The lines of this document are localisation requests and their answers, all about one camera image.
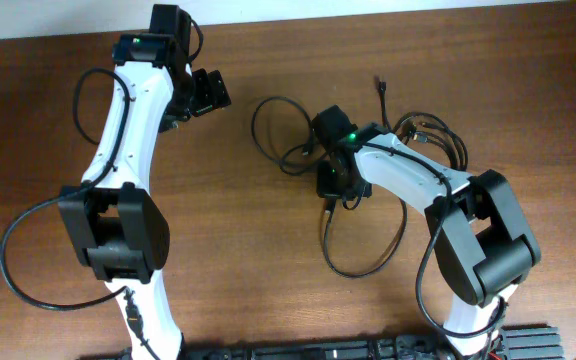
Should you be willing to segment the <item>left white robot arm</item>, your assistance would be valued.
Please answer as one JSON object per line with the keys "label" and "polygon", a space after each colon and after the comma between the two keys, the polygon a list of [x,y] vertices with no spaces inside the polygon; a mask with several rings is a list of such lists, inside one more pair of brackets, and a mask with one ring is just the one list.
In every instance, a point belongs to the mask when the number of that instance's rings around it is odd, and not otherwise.
{"label": "left white robot arm", "polygon": [[219,71],[192,67],[198,31],[179,6],[156,4],[146,32],[119,38],[96,153],[81,185],[63,187],[58,203],[78,261],[118,303],[130,359],[178,359],[184,345],[164,286],[170,230],[150,195],[150,171],[159,134],[231,103]]}

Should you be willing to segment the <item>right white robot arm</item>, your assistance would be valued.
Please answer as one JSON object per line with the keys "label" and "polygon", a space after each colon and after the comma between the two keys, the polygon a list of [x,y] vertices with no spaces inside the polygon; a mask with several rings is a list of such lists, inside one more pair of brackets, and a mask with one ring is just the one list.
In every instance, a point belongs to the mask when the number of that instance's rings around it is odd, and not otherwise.
{"label": "right white robot arm", "polygon": [[500,334],[509,297],[541,260],[541,250],[507,179],[497,171],[472,175],[410,149],[396,133],[364,128],[331,106],[311,122],[325,150],[317,170],[320,197],[352,210],[378,186],[422,214],[430,239],[415,280],[422,315],[422,282],[430,258],[453,292],[448,319],[429,324],[462,359],[482,359]]}

